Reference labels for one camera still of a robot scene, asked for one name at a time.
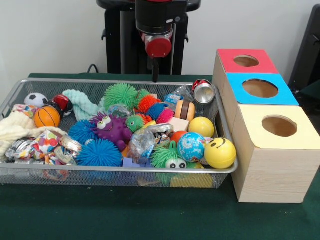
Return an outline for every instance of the blue patterned ball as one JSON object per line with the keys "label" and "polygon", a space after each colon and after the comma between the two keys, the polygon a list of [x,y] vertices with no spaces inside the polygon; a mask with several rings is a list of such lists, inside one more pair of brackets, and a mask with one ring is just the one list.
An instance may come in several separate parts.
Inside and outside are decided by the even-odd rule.
{"label": "blue patterned ball", "polygon": [[177,150],[186,162],[198,162],[205,155],[205,138],[196,132],[188,132],[180,138]]}

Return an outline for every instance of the blue spiky ball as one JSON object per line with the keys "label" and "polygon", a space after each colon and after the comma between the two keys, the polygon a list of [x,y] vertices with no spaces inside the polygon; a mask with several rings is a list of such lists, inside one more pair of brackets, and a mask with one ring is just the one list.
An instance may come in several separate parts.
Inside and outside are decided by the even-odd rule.
{"label": "blue spiky ball", "polygon": [[68,135],[73,140],[84,145],[89,139],[98,139],[97,135],[92,131],[95,127],[95,124],[90,123],[88,120],[80,120],[70,128]]}
{"label": "blue spiky ball", "polygon": [[146,113],[146,115],[150,116],[152,120],[157,120],[160,114],[168,107],[165,103],[156,103],[155,105],[151,106]]}
{"label": "blue spiky ball", "polygon": [[99,139],[83,145],[76,162],[79,166],[120,167],[122,154],[111,141]]}

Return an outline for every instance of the soccer ball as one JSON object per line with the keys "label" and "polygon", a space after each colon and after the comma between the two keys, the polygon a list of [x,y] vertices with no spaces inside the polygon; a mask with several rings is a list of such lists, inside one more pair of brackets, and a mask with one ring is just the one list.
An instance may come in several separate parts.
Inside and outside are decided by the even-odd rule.
{"label": "soccer ball", "polygon": [[33,105],[33,106],[36,106],[37,108],[42,108],[44,105],[47,104],[47,102],[48,102],[48,99],[46,98],[46,96],[38,92],[30,93],[24,99],[25,105]]}

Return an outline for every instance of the basketball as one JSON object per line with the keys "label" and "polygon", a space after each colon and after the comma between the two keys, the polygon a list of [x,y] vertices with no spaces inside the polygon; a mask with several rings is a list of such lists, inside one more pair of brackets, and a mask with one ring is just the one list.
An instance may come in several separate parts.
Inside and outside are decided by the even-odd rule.
{"label": "basketball", "polygon": [[37,128],[41,127],[58,127],[61,117],[59,112],[52,106],[44,106],[36,111],[34,115],[34,123]]}

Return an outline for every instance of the yellow ball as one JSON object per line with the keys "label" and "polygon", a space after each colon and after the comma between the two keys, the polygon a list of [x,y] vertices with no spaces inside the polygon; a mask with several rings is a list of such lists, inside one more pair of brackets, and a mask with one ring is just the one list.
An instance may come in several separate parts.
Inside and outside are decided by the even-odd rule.
{"label": "yellow ball", "polygon": [[237,156],[235,145],[225,138],[215,138],[204,150],[204,158],[215,169],[227,169],[234,164]]}
{"label": "yellow ball", "polygon": [[190,122],[189,132],[212,138],[215,133],[215,126],[208,118],[199,116]]}

